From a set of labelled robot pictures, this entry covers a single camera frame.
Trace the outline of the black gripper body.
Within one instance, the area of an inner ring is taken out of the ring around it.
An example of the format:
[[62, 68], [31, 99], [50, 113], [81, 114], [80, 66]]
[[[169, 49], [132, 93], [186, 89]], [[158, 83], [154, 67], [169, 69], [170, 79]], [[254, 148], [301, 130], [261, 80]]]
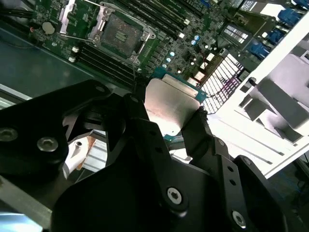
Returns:
[[145, 169], [134, 159], [113, 165], [69, 187], [52, 212], [54, 232], [229, 232], [218, 188], [204, 171], [173, 161], [189, 200], [185, 217], [164, 211]]

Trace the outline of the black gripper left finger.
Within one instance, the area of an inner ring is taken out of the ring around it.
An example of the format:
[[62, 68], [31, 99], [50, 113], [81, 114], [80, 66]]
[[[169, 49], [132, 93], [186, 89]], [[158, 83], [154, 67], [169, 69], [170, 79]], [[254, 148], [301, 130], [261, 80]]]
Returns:
[[107, 134], [113, 158], [109, 166], [120, 158], [137, 160], [164, 211], [187, 213], [188, 198], [173, 173], [159, 127], [147, 116], [144, 98], [119, 96], [94, 80], [1, 110], [0, 172], [31, 181], [48, 179], [64, 164], [69, 143], [98, 129]]

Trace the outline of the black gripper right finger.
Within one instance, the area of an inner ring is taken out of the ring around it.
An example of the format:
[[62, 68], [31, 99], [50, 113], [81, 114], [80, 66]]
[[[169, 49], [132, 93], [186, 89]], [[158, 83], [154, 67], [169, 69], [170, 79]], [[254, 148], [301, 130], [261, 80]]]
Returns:
[[219, 225], [226, 232], [287, 232], [288, 210], [278, 194], [247, 157], [230, 157], [225, 143], [214, 137], [207, 111], [199, 108], [182, 129], [190, 162], [215, 182], [211, 198]]

